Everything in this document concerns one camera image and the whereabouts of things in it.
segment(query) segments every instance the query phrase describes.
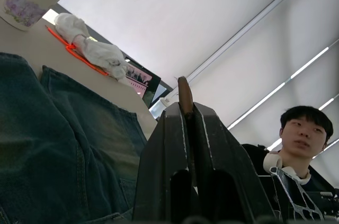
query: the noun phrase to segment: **ceiling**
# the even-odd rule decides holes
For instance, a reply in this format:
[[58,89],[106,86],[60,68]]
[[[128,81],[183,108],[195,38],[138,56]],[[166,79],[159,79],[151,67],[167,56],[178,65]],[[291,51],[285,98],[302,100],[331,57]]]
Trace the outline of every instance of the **ceiling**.
[[[61,0],[65,9],[171,87],[273,0]],[[228,126],[339,38],[339,0],[284,0],[191,83],[194,100]],[[241,143],[271,145],[295,105],[319,108],[339,93],[339,44],[231,129]],[[339,97],[323,109],[339,138]],[[339,185],[339,143],[312,162]]]

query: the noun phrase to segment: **man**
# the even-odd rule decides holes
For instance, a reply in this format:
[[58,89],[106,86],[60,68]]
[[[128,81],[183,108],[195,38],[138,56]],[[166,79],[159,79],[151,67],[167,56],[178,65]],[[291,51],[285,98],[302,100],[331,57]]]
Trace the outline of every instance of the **man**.
[[[327,183],[309,164],[327,146],[333,134],[333,125],[320,110],[311,106],[296,106],[287,110],[280,118],[279,135],[282,149],[269,152],[253,145],[243,145],[258,175],[267,175],[270,167],[285,167],[298,180],[305,191],[331,191]],[[272,185],[263,184],[272,206]]]

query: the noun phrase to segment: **light strip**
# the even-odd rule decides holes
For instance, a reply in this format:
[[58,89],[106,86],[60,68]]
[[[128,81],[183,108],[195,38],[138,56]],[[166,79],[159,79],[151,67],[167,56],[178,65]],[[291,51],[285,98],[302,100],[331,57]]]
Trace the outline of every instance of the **light strip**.
[[[255,26],[262,18],[269,14],[275,7],[277,7],[283,0],[274,0],[265,9],[263,9],[255,18],[253,18],[247,25],[238,31],[231,39],[229,39],[223,46],[221,46],[213,55],[211,55],[204,63],[202,63],[195,71],[188,77],[187,81],[190,83],[200,73],[202,73],[211,63],[213,63],[219,56],[221,56],[227,49],[229,49],[235,42],[237,42],[246,32]],[[175,87],[166,98],[170,99],[177,95],[179,92],[178,87]]]
[[334,140],[332,143],[330,143],[323,151],[321,151],[319,154],[322,154],[324,151],[326,151],[329,147],[331,147],[331,146],[333,146],[333,145],[335,145],[336,143],[338,143],[339,142],[339,138],[338,139],[336,139],[336,140]]
[[[339,94],[335,95],[334,98],[330,99],[329,101],[327,101],[324,105],[322,105],[319,110],[324,109],[327,105],[329,105],[332,101],[334,101],[335,98],[337,98],[339,96]],[[276,142],[274,142],[271,146],[267,147],[268,151],[272,151],[275,147],[277,147],[278,145],[280,145],[281,143],[281,138],[279,138]]]
[[329,47],[325,48],[323,51],[321,51],[319,54],[317,54],[315,57],[313,57],[308,63],[306,63],[304,66],[302,66],[300,69],[298,69],[292,76],[291,79],[293,79],[295,76],[297,76],[300,72],[302,72],[304,69],[306,69],[312,62],[314,62],[316,59],[318,59],[320,56],[322,56],[323,53],[325,53]]
[[245,114],[243,114],[238,120],[236,120],[234,123],[232,123],[227,129],[230,130],[235,125],[241,122],[242,119],[244,119],[246,116],[248,116],[250,113],[252,113],[254,110],[257,109],[261,104],[263,104],[269,97],[271,97],[273,94],[275,94],[277,91],[279,91],[283,86],[285,85],[285,82],[279,85],[276,89],[274,89],[271,93],[269,93],[265,98],[263,98],[261,101],[256,103],[250,110],[248,110]]

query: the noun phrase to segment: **desk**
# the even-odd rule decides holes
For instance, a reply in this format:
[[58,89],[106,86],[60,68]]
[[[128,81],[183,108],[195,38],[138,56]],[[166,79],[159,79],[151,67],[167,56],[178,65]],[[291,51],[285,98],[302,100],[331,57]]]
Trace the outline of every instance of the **desk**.
[[42,65],[46,65],[68,75],[118,107],[136,113],[142,131],[148,139],[156,121],[135,90],[118,83],[112,77],[101,75],[73,57],[66,51],[65,46],[47,31],[45,25],[54,29],[52,24],[41,19],[28,32],[23,32],[0,18],[0,52],[25,58],[38,78],[42,74]]

